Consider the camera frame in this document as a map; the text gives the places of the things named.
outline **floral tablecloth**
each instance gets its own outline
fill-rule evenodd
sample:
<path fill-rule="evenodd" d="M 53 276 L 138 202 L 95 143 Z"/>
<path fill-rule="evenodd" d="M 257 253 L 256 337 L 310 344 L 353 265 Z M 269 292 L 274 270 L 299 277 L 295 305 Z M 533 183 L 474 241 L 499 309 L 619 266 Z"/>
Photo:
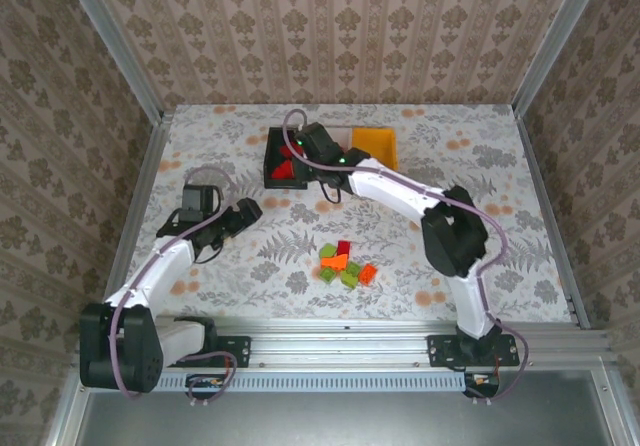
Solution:
<path fill-rule="evenodd" d="M 290 105 L 180 106 L 155 179 L 130 272 L 146 257 L 155 233 L 179 207 L 186 174 L 223 167 L 254 198 L 260 221 L 225 242 L 222 254 L 176 282 L 167 314 L 286 318 L 454 320 L 448 280 L 425 259 L 417 225 L 370 200 L 345 195 L 327 202 L 308 190 L 265 190 L 267 130 Z M 570 321 L 547 231 L 515 119 L 508 105 L 315 105 L 309 120 L 325 126 L 387 126 L 397 137 L 399 171 L 430 185 L 465 187 L 495 216 L 510 242 L 508 258 L 487 273 L 495 313 L 505 320 Z M 196 184 L 225 181 L 197 173 Z M 499 241 L 489 230 L 488 251 Z M 378 268 L 373 283 L 350 290 L 318 277 L 318 251 L 351 241 L 351 257 Z"/>

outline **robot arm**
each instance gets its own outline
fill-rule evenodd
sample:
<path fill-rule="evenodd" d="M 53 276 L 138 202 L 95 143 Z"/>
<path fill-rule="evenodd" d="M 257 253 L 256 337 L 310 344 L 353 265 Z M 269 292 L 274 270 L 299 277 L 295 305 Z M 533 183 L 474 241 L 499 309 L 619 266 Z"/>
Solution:
<path fill-rule="evenodd" d="M 459 334 L 471 343 L 482 341 L 492 329 L 494 331 L 491 334 L 496 334 L 493 322 L 485 313 L 476 279 L 478 260 L 486 254 L 484 245 L 488 239 L 482 220 L 472 213 L 427 197 L 405 185 L 414 185 L 419 191 L 429 191 L 473 206 L 464 188 L 455 186 L 444 191 L 426 186 L 386 168 L 364 151 L 353 148 L 344 152 L 319 123 L 306 126 L 295 138 L 307 158 L 313 162 L 331 166 L 365 167 L 384 172 L 324 171 L 309 168 L 300 161 L 295 165 L 296 175 L 300 174 L 305 180 L 318 180 L 347 193 L 373 199 L 420 224 L 427 259 L 437 271 L 451 278 L 449 285 L 458 313 Z M 394 181 L 390 177 L 396 177 L 400 181 Z"/>
<path fill-rule="evenodd" d="M 244 198 L 215 221 L 175 241 L 176 237 L 218 213 L 214 209 L 214 186 L 186 185 L 182 208 L 174 211 L 157 233 L 147 259 L 131 279 L 104 303 L 89 304 L 80 316 L 80 379 L 85 386 L 116 389 L 109 352 L 109 326 L 118 305 L 128 295 L 118 321 L 117 351 L 121 376 L 130 391 L 149 392 L 162 369 L 187 355 L 215 350 L 212 321 L 180 318 L 166 328 L 154 320 L 174 283 L 189 270 L 207 246 L 215 257 L 224 240 L 255 223 L 262 211 Z M 167 249 L 165 246 L 173 241 Z M 143 274 L 135 290 L 132 281 Z"/>

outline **lime green block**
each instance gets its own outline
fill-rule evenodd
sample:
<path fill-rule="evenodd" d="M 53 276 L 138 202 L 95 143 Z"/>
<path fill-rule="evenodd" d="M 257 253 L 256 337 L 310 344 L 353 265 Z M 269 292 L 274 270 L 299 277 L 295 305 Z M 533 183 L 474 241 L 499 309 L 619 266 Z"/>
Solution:
<path fill-rule="evenodd" d="M 360 274 L 360 271 L 362 270 L 362 266 L 360 266 L 358 263 L 354 263 L 353 261 L 349 261 L 349 264 L 347 264 L 347 269 L 346 272 L 348 274 L 350 274 L 351 276 L 358 276 Z"/>
<path fill-rule="evenodd" d="M 353 276 L 346 271 L 342 271 L 340 273 L 340 280 L 347 288 L 356 289 L 356 286 L 358 285 L 358 277 Z"/>
<path fill-rule="evenodd" d="M 324 268 L 322 271 L 320 271 L 320 274 L 318 274 L 318 277 L 321 280 L 323 280 L 325 283 L 331 284 L 331 281 L 333 281 L 337 275 L 338 273 L 336 273 L 333 269 Z"/>
<path fill-rule="evenodd" d="M 320 250 L 320 259 L 333 258 L 336 255 L 336 251 L 338 251 L 338 248 L 336 246 L 327 243 Z"/>

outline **damask wallpaper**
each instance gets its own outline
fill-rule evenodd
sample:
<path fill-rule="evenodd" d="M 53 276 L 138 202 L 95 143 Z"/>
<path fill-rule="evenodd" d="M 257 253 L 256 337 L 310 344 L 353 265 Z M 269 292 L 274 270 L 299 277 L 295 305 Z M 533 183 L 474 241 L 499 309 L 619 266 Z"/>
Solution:
<path fill-rule="evenodd" d="M 640 0 L 591 0 L 526 116 L 595 327 L 640 405 Z"/>
<path fill-rule="evenodd" d="M 0 0 L 0 444 L 38 444 L 149 135 L 78 0 Z"/>
<path fill-rule="evenodd" d="M 104 0 L 166 109 L 509 103 L 562 0 Z"/>

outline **red block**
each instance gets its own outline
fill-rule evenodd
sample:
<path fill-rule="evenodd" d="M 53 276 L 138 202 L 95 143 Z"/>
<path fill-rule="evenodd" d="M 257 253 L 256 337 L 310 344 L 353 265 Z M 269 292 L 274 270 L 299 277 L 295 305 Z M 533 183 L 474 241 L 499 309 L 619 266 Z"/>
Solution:
<path fill-rule="evenodd" d="M 271 179 L 294 179 L 293 163 L 287 159 L 271 173 Z"/>
<path fill-rule="evenodd" d="M 348 257 L 350 250 L 351 250 L 351 243 L 349 241 L 338 241 L 338 250 L 336 251 L 336 256 L 340 256 L 341 254 L 346 254 Z"/>
<path fill-rule="evenodd" d="M 292 146 L 293 146 L 293 149 L 295 149 L 298 154 L 303 153 L 302 148 L 300 147 L 299 144 L 293 143 Z M 286 144 L 280 146 L 280 154 L 287 159 L 293 158 L 293 154 L 291 154 L 291 150 L 287 147 Z"/>
<path fill-rule="evenodd" d="M 365 286 L 369 286 L 369 284 L 371 284 L 371 281 L 373 281 L 373 277 L 376 275 L 377 272 L 378 270 L 376 268 L 374 268 L 372 265 L 367 263 L 365 264 L 364 268 L 362 268 L 362 271 L 360 271 L 360 275 L 358 276 L 358 279 Z"/>

